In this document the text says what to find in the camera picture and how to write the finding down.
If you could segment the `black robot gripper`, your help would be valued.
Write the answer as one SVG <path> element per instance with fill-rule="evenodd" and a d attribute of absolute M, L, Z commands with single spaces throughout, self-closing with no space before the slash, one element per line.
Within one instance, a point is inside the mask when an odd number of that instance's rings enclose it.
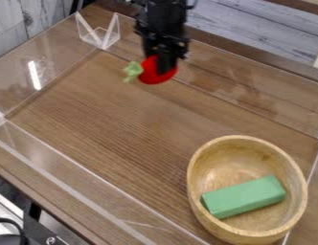
<path fill-rule="evenodd" d="M 171 72 L 188 52 L 187 9 L 143 9 L 135 31 L 141 37 L 147 57 L 154 56 L 158 73 Z"/>

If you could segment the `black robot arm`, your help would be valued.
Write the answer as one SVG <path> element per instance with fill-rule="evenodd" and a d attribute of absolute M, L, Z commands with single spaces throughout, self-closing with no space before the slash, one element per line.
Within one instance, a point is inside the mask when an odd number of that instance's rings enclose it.
<path fill-rule="evenodd" d="M 196 7 L 188 0 L 136 0 L 140 11 L 135 31 L 143 40 L 147 57 L 156 59 L 162 75 L 178 67 L 187 58 L 190 36 L 187 30 L 188 12 Z"/>

